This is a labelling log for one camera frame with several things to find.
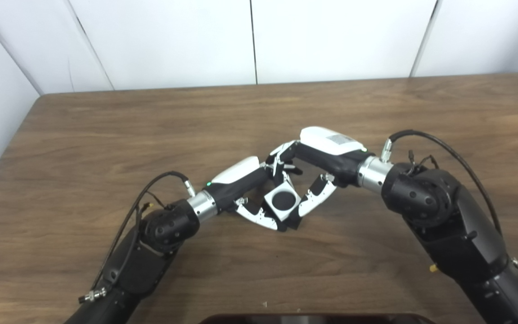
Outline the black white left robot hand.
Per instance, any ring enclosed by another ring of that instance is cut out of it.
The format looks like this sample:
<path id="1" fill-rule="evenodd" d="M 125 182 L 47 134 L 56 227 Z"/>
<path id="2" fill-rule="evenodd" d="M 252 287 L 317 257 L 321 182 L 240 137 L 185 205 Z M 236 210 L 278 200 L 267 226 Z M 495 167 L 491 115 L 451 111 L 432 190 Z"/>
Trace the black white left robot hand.
<path id="1" fill-rule="evenodd" d="M 281 220 L 285 209 L 276 207 L 275 200 L 289 205 L 288 211 L 296 207 L 298 195 L 290 175 L 302 173 L 292 162 L 277 165 L 275 162 L 260 162 L 257 156 L 250 156 L 220 172 L 205 185 L 203 191 L 212 198 L 218 213 L 235 212 L 251 223 L 285 232 L 288 226 Z M 273 182 L 274 188 L 265 194 L 260 204 L 245 197 L 268 181 Z"/>

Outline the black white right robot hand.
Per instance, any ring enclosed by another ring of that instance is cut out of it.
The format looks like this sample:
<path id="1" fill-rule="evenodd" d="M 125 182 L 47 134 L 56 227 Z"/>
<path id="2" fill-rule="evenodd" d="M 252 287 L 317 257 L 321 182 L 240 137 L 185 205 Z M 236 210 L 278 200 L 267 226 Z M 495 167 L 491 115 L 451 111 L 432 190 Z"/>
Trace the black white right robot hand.
<path id="1" fill-rule="evenodd" d="M 298 229 L 302 218 L 327 200 L 337 187 L 358 186 L 358 169 L 365 160 L 375 156 L 355 139 L 320 126 L 301 130 L 299 139 L 281 144 L 272 150 L 265 164 L 277 185 L 288 179 L 284 174 L 301 174 L 293 164 L 298 158 L 324 170 L 298 205 L 279 218 L 287 227 Z"/>

